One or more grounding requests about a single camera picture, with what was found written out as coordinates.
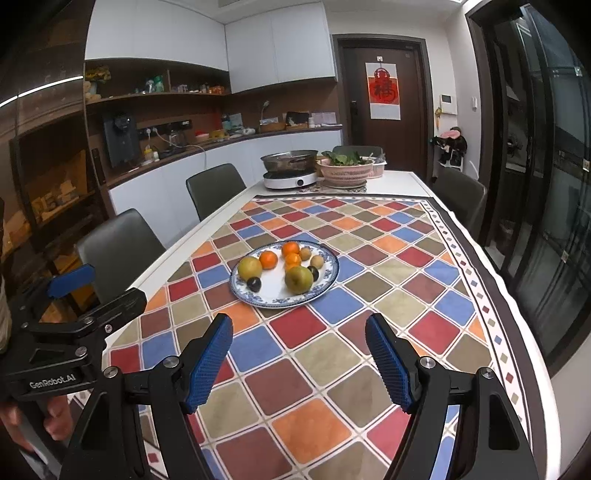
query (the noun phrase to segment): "basket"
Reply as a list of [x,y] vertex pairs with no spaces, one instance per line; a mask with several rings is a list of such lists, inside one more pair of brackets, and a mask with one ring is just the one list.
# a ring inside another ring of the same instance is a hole
[[261,125],[261,133],[280,132],[285,130],[285,122],[273,122],[271,124]]
[[374,161],[374,167],[372,168],[371,173],[369,174],[369,179],[378,179],[382,175],[384,175],[384,171],[386,170],[386,161],[380,160]]
[[326,180],[333,185],[338,186],[354,186],[363,183],[369,178],[369,175],[374,169],[374,162],[367,165],[353,165],[350,167],[335,167],[328,165],[330,159],[321,160],[320,171]]

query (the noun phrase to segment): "plastic basket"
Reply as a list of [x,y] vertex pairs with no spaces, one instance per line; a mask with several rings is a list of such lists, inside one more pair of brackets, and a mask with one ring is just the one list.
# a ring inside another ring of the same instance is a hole
[[378,179],[382,175],[384,175],[384,171],[386,170],[386,161],[385,160],[378,160],[374,162],[374,167],[372,168],[371,173],[369,174],[370,179]]
[[321,160],[320,171],[326,180],[333,185],[338,186],[353,186],[363,183],[369,178],[369,175],[374,169],[373,161],[367,165],[354,165],[350,167],[335,167],[328,165],[330,159]]

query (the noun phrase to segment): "pink basket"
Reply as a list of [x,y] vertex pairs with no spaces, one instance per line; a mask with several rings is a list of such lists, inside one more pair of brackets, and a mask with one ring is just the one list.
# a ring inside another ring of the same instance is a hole
[[353,165],[350,167],[335,167],[330,165],[330,159],[320,161],[320,171],[326,180],[333,185],[342,187],[359,185],[367,180],[374,169],[373,162],[367,165]]

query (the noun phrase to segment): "blue and white plate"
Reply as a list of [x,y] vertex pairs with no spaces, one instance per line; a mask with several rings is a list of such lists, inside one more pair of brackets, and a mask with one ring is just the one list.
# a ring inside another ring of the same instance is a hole
[[[324,258],[324,265],[319,270],[318,280],[312,288],[302,295],[294,295],[285,286],[284,260],[281,256],[281,247],[285,242],[277,242],[264,247],[257,248],[248,254],[250,257],[259,257],[265,250],[271,250],[277,254],[279,261],[273,270],[263,270],[261,274],[261,291],[255,293],[248,289],[246,282],[238,276],[238,264],[236,264],[230,275],[230,288],[232,293],[244,303],[266,309],[286,309],[303,305],[315,298],[320,297],[335,282],[339,275],[339,260],[327,248],[312,242],[300,241],[300,248],[309,247],[312,250],[312,257],[320,255]],[[310,265],[310,260],[303,261],[303,267]]]

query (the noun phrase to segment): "sliding door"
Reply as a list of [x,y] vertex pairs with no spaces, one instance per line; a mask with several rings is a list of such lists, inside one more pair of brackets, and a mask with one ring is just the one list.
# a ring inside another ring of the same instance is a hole
[[552,372],[589,333],[591,83],[532,5],[505,11],[483,30],[502,138],[485,251]]

